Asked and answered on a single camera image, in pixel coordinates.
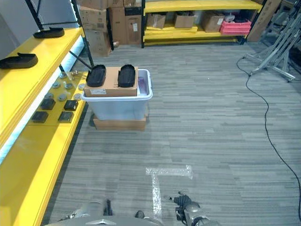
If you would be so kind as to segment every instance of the yellow shelf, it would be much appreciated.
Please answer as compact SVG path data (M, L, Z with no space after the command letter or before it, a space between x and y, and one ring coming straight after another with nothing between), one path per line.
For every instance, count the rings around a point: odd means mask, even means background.
M197 39L197 38L214 38L221 37L219 32L206 33L203 30L199 30L196 33L191 32L174 32L169 31L152 31L152 33L146 32L144 40L159 40L159 39Z
M71 123L58 123L65 102L56 99L65 92L67 99L82 91L85 83L76 78L61 80L61 87L51 89L56 104L45 123L28 122L0 165L0 225L40 226L55 181L79 122L85 102L80 100ZM74 88L64 90L63 81Z
M262 5L251 0L174 0L145 3L145 13L185 10L253 9L260 11Z
M72 28L60 38L31 37L9 55L34 53L39 61L28 69L0 69L0 148L80 35L82 28Z
M237 42L237 39L230 37L228 39L154 40L154 41L145 42L144 45L154 46L154 45L191 44L191 43L208 43L208 42Z

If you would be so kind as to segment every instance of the clear plastic container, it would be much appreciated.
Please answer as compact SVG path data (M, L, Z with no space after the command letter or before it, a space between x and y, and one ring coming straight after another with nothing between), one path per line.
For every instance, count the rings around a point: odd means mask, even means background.
M100 120L141 120L145 116L147 101L152 98L151 74L146 69L138 70L138 79L143 78L145 87L139 87L136 97L86 97L94 114Z

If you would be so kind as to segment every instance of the floor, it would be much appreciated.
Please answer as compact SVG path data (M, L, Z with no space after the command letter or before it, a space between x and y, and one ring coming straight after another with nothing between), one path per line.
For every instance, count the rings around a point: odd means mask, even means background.
M178 191L201 204L223 226L295 226L298 184L280 161L264 130L266 105L245 87L236 67L258 44L120 46L97 64L133 64L151 73L154 96L144 132L99 131L87 109L63 164L43 223L58 221L83 203L105 196L115 215L154 215L152 178L146 168L184 170L193 178L158 176L162 221L180 226ZM251 71L256 63L241 61ZM86 71L80 62L73 68ZM301 82L287 83L273 71L251 77L249 87L270 104L270 137L301 175Z

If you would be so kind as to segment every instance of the pink basket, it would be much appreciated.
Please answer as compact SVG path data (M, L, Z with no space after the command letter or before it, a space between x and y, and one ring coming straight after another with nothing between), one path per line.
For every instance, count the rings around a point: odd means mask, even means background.
M222 35L247 35L251 30L251 22L227 23L222 22L220 32Z
M251 27L251 21L244 22L244 23L228 23L226 21L222 22L223 27L231 28L231 27Z

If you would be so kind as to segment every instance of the label on box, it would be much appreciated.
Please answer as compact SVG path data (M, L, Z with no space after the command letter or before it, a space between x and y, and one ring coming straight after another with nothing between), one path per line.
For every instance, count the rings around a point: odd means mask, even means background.
M218 22L217 22L217 25L221 25L223 21L224 21L223 18L219 19Z
M107 94L105 89L90 89L92 95L104 95Z
M138 24L137 23L133 24L133 30L134 30L134 32L138 31Z

